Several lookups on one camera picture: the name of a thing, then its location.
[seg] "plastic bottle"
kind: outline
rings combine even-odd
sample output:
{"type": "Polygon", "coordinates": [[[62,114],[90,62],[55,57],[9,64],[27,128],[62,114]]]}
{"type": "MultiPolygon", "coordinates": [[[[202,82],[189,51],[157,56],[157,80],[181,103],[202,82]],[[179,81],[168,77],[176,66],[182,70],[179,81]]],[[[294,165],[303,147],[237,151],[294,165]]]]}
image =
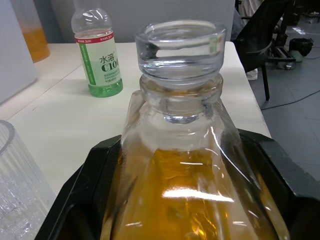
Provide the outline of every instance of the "plastic bottle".
{"type": "Polygon", "coordinates": [[[99,0],[73,0],[75,13],[71,20],[90,93],[98,98],[120,93],[120,75],[112,23],[100,8],[99,0]]]}

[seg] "green bottle label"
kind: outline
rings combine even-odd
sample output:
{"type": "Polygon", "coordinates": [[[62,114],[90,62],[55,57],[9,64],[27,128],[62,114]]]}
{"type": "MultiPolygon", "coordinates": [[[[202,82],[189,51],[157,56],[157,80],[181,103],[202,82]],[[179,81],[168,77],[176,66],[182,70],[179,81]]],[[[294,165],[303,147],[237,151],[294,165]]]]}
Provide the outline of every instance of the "green bottle label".
{"type": "Polygon", "coordinates": [[[97,38],[76,38],[90,85],[108,86],[121,80],[114,34],[97,38]]]}

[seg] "orange liquid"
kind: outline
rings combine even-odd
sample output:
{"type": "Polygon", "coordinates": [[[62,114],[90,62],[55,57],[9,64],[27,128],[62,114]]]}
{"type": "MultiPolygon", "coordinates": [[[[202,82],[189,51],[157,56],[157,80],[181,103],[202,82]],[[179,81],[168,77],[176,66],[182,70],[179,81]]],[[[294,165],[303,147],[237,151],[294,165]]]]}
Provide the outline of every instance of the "orange liquid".
{"type": "MultiPolygon", "coordinates": [[[[210,151],[157,149],[139,174],[128,199],[120,202],[122,207],[116,217],[112,240],[277,239],[266,219],[256,212],[250,197],[246,198],[245,186],[243,190],[245,202],[241,203],[221,157],[215,157],[210,151]],[[250,220],[248,211],[256,213],[257,218],[250,220]]],[[[269,194],[263,197],[264,202],[273,203],[269,194]]],[[[109,214],[112,208],[113,204],[107,206],[109,214]]],[[[106,220],[101,240],[110,239],[111,224],[106,220]]]]}
{"type": "Polygon", "coordinates": [[[50,55],[45,33],[42,28],[37,28],[31,32],[24,32],[23,36],[34,63],[50,55]]]}

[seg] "white wall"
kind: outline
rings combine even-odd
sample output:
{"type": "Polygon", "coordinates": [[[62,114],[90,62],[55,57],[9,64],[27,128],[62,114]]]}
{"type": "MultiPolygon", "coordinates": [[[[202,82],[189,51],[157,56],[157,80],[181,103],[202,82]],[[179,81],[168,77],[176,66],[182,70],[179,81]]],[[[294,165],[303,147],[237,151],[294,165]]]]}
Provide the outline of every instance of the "white wall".
{"type": "MultiPolygon", "coordinates": [[[[74,42],[73,1],[51,0],[51,3],[64,40],[74,42]]],[[[227,28],[227,41],[230,40],[235,0],[101,0],[101,3],[111,17],[118,43],[134,42],[134,33],[141,26],[177,19],[221,22],[227,28]]]]}

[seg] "white table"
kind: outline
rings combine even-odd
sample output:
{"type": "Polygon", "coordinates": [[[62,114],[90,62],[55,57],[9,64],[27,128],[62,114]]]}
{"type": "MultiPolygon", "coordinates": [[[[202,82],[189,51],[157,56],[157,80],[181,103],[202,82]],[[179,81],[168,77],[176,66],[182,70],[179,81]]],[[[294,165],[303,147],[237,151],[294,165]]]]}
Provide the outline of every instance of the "white table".
{"type": "MultiPolygon", "coordinates": [[[[50,44],[51,56],[36,63],[39,79],[0,105],[0,119],[17,129],[58,194],[90,149],[120,135],[131,94],[139,89],[136,45],[117,43],[124,89],[110,98],[89,94],[76,44],[50,44]]],[[[227,42],[222,101],[235,126],[270,136],[233,43],[227,42]]]]}

